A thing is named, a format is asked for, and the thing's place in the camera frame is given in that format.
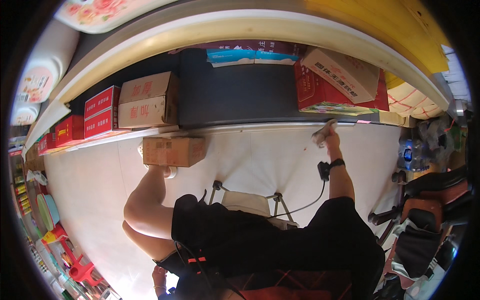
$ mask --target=red box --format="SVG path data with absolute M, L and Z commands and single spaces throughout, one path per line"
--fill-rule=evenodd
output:
M 38 142 L 38 155 L 41 156 L 48 153 L 57 152 L 66 148 L 69 148 L 69 146 L 57 147 L 55 134 L 47 133 L 44 135 L 44 137 L 42 137 L 40 142 Z
M 84 141 L 84 117 L 73 115 L 55 127 L 56 145 L 73 146 Z
M 110 108 L 85 120 L 85 139 L 117 135 L 130 129 L 120 129 L 118 123 L 118 108 Z
M 109 108 L 118 107 L 119 97 L 120 88 L 115 85 L 91 97 L 85 102 L 85 120 Z
M 357 104 L 353 104 L 343 93 L 318 74 L 302 66 L 300 61 L 295 63 L 294 69 L 297 83 L 297 104 L 302 112 L 358 115 L 371 113 L 370 109 L 389 111 L 385 75 L 381 69 L 375 100 Z

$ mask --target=woman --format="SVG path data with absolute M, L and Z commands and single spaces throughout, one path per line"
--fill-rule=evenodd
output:
M 193 290 L 197 284 L 208 287 L 216 299 L 257 299 L 265 289 L 268 295 L 276 295 L 274 299 L 283 299 L 281 295 L 290 293 L 291 287 L 286 292 L 284 287 L 262 283 L 246 290 L 247 284 L 232 284 L 239 276 L 281 269 L 288 270 L 285 274 L 290 270 L 348 273 L 333 281 L 348 280 L 351 289 L 347 285 L 343 293 L 303 299 L 331 299 L 332 295 L 345 299 L 346 293 L 367 299 L 380 279 L 384 253 L 355 211 L 353 184 L 342 164 L 338 134 L 330 129 L 325 142 L 331 161 L 337 162 L 330 170 L 330 199 L 305 228 L 279 230 L 262 216 L 229 211 L 218 203 L 208 206 L 193 195 L 179 198 L 174 208 L 165 207 L 164 177 L 170 170 L 150 166 L 124 207 L 123 229 L 158 266 L 180 276 L 177 293 L 180 286 Z M 295 293 L 302 299 L 304 292 Z

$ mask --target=hand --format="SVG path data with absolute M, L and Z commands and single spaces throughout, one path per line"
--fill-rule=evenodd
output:
M 167 278 L 167 271 L 159 266 L 155 266 L 152 272 L 153 283 L 156 286 L 164 286 Z
M 340 149 L 340 138 L 338 134 L 330 127 L 330 134 L 325 137 L 325 143 L 327 145 L 328 154 L 330 151 L 336 151 Z

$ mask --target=white tile floor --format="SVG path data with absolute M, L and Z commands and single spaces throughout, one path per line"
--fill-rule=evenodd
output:
M 177 177 L 167 181 L 164 203 L 173 206 L 175 199 L 186 193 L 200 198 L 204 189 L 208 198 L 216 179 L 230 190 L 261 195 L 281 192 L 290 210 L 302 207 L 318 197 L 322 182 L 316 166 L 319 161 L 328 161 L 326 150 L 310 141 L 314 131 L 206 136 L 206 158 L 190 168 L 180 168 Z M 366 221 L 377 201 L 391 199 L 396 192 L 390 175 L 396 166 L 400 128 L 356 124 L 338 133 L 355 187 L 355 206 Z M 45 161 L 49 191 L 76 250 L 84 253 L 126 300 L 155 299 L 151 279 L 154 263 L 121 229 L 123 206 L 146 172 L 137 153 L 140 141 L 97 145 L 47 156 Z M 215 201 L 221 197 L 218 192 Z M 295 213 L 294 220 L 302 227 L 307 225 L 327 198 L 328 184 L 321 200 Z

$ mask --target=store shelf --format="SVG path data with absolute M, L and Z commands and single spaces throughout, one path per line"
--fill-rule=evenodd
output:
M 109 36 L 65 75 L 32 125 L 22 154 L 70 112 L 65 104 L 109 75 L 159 53 L 216 40 L 268 38 L 329 48 L 390 71 L 448 109 L 449 100 L 430 74 L 379 40 L 319 15 L 306 10 L 301 1 L 218 0 L 192 1 L 152 13 Z

